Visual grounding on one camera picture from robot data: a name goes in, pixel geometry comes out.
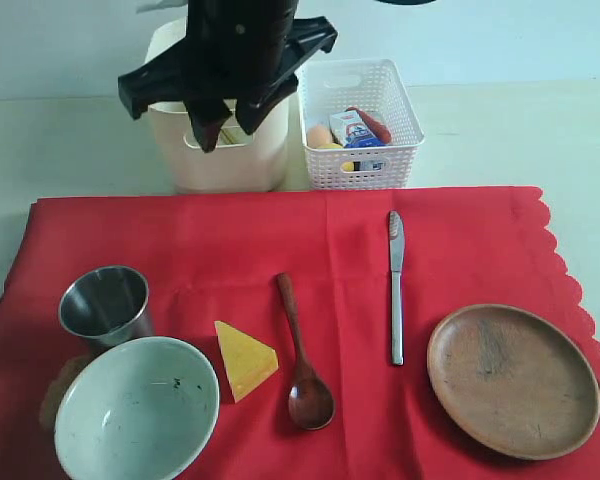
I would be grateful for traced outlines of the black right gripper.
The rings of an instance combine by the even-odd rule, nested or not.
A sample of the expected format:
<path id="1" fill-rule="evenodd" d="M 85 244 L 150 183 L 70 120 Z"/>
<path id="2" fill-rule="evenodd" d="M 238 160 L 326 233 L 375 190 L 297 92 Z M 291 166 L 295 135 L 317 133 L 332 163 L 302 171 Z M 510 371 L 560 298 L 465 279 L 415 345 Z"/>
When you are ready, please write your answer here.
<path id="1" fill-rule="evenodd" d="M 296 18 L 295 1 L 191 1 L 182 39 L 118 79 L 119 98 L 133 118 L 149 106 L 185 106 L 204 153 L 215 150 L 230 118 L 252 135 L 296 92 L 297 70 L 338 36 L 323 16 Z"/>

